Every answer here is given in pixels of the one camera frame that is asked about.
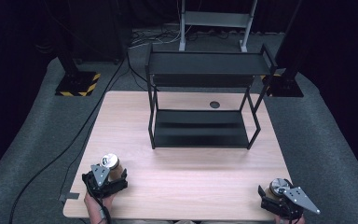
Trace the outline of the grey metal stand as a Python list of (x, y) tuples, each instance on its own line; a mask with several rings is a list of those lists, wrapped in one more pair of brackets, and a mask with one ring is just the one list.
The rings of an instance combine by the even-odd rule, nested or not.
[(180, 42), (179, 50), (186, 50), (186, 26), (208, 26), (240, 28), (244, 30), (243, 39), (240, 41), (241, 52), (247, 52), (247, 41), (255, 17), (255, 10), (258, 0), (253, 0), (250, 12), (223, 13), (223, 12), (203, 12), (186, 10), (186, 0), (181, 0), (180, 9)]

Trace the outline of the grey tape piece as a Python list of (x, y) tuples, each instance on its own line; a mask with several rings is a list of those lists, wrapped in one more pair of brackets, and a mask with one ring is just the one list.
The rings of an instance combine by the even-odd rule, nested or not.
[(78, 193), (67, 192), (59, 196), (59, 201), (65, 203), (68, 199), (77, 200), (79, 198)]

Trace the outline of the black stand base, yellow stripes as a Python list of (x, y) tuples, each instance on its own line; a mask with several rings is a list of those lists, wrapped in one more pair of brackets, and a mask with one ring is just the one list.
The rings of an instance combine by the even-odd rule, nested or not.
[(96, 72), (80, 71), (73, 76), (65, 75), (55, 94), (60, 96), (90, 96), (94, 91), (100, 74)]

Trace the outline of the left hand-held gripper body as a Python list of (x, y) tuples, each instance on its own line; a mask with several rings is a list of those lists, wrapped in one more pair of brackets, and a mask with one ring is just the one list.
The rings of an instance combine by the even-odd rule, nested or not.
[(98, 199), (109, 197), (125, 189), (119, 184), (119, 179), (108, 180), (109, 170), (99, 164), (91, 165), (91, 170), (82, 175), (82, 180), (90, 196)]

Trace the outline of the brown can with silver lid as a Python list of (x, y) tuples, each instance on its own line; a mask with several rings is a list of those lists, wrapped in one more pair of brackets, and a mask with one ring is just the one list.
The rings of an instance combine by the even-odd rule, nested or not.
[(116, 154), (109, 153), (104, 155), (101, 159), (101, 166), (109, 170), (109, 181), (114, 181), (121, 178), (123, 167), (121, 166), (119, 157)]
[(284, 178), (273, 179), (266, 188), (266, 195), (274, 200), (279, 200), (284, 196), (284, 192), (292, 187), (292, 184)]

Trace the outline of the person's left hand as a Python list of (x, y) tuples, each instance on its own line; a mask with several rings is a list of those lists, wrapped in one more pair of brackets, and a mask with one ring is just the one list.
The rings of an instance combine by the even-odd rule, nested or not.
[[(114, 198), (115, 196), (111, 195), (102, 200), (103, 205), (107, 208), (108, 211), (112, 210), (112, 203)], [(102, 217), (100, 212), (102, 207), (88, 193), (85, 195), (84, 203), (87, 207), (89, 217)]]

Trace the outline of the black cabinet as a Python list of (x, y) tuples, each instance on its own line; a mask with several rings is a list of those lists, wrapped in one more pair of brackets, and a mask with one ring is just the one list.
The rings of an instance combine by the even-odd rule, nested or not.
[(119, 63), (132, 35), (129, 0), (69, 0), (72, 55), (81, 62)]

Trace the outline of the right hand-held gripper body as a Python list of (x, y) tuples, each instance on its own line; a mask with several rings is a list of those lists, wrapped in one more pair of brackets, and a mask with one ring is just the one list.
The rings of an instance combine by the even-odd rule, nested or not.
[(270, 213), (293, 220), (301, 218), (304, 210), (309, 210), (315, 214), (320, 214), (321, 210), (314, 204), (301, 187), (294, 187), (286, 190), (284, 196), (279, 200), (271, 199), (267, 196), (267, 201), (261, 207)]

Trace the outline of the person's right hand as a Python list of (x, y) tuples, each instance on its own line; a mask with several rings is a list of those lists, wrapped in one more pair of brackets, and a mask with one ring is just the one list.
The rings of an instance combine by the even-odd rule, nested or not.
[(304, 217), (298, 219), (285, 219), (283, 217), (275, 216), (274, 217), (275, 224), (306, 224), (306, 219)]

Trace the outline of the black two-tier metal shelf rack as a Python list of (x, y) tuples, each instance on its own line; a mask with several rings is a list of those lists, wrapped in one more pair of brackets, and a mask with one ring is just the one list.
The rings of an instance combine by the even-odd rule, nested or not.
[(241, 102), (248, 104), (255, 123), (261, 102), (253, 101), (250, 89), (257, 76), (264, 77), (259, 96), (267, 92), (277, 69), (269, 47), (258, 52), (161, 51), (147, 47), (145, 73), (150, 117), (148, 132), (156, 147), (241, 147), (249, 149), (256, 137), (249, 137), (242, 110), (173, 109), (158, 105), (160, 88), (244, 88)]

